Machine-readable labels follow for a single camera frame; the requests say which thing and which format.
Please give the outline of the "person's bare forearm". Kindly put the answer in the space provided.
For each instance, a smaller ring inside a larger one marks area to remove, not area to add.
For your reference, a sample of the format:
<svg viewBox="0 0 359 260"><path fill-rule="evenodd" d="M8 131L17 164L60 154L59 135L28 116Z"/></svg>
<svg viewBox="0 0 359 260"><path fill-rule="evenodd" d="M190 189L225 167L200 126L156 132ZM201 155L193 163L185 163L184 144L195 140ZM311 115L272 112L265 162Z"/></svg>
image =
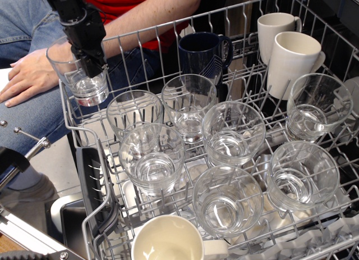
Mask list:
<svg viewBox="0 0 359 260"><path fill-rule="evenodd" d="M191 16L201 0L145 0L122 16L105 25L103 44L106 56L119 55L121 51L136 48L171 29L161 26L157 31L149 29L174 20Z"/></svg>

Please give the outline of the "person's bare hand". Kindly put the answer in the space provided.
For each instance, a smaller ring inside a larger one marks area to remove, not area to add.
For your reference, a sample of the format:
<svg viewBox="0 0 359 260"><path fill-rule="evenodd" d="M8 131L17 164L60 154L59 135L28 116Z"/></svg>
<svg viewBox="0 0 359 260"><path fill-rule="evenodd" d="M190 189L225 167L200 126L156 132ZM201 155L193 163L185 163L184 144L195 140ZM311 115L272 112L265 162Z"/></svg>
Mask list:
<svg viewBox="0 0 359 260"><path fill-rule="evenodd" d="M58 86L59 77L46 56L38 49L11 64L8 83L1 90L1 102L13 107Z"/></svg>

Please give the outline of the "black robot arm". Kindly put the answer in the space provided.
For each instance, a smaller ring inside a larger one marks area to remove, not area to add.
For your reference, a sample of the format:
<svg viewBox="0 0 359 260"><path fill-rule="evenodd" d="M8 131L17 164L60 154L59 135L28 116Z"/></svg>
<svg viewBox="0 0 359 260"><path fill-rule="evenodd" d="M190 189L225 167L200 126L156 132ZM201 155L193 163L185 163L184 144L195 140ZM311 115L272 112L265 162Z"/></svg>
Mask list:
<svg viewBox="0 0 359 260"><path fill-rule="evenodd" d="M106 32L101 10L85 0L47 1L58 13L71 51L80 61L86 76L98 76L107 64L102 47Z"/></svg>

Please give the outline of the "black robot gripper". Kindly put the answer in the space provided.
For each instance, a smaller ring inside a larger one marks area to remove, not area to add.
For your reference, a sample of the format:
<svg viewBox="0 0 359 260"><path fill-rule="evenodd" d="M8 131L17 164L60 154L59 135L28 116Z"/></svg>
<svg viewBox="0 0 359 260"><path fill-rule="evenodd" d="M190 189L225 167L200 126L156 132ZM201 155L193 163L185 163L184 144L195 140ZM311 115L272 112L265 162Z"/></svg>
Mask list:
<svg viewBox="0 0 359 260"><path fill-rule="evenodd" d="M104 72L108 64L102 47L105 30L99 10L94 6L68 7L60 10L60 23L85 75L93 78Z"/></svg>

